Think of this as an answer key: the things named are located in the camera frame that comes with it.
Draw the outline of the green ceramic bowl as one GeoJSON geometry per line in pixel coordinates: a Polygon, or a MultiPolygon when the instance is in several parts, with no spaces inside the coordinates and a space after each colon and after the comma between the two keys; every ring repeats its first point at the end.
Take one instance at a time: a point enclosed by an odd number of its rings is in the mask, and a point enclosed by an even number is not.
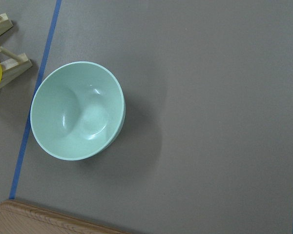
{"type": "Polygon", "coordinates": [[[30,123],[45,152],[74,161],[106,149],[125,116],[125,97],[115,76],[99,64],[78,61],[44,79],[33,97],[30,123]]]}

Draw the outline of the wooden mug rack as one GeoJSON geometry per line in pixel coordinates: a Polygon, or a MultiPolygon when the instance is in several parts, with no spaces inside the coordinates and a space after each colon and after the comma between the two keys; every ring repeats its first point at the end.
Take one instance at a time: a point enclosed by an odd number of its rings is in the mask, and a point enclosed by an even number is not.
{"type": "MultiPolygon", "coordinates": [[[[12,27],[13,23],[7,14],[0,14],[0,36],[12,27]]],[[[32,62],[25,53],[16,55],[2,46],[0,46],[0,64],[2,67],[0,89],[32,67],[32,62]]]]}

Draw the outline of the wooden cutting board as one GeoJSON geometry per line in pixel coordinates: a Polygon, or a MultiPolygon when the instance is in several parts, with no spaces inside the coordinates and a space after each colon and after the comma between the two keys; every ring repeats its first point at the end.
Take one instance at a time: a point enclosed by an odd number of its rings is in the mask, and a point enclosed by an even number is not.
{"type": "Polygon", "coordinates": [[[95,224],[17,200],[0,203],[0,234],[123,234],[95,224]]]}

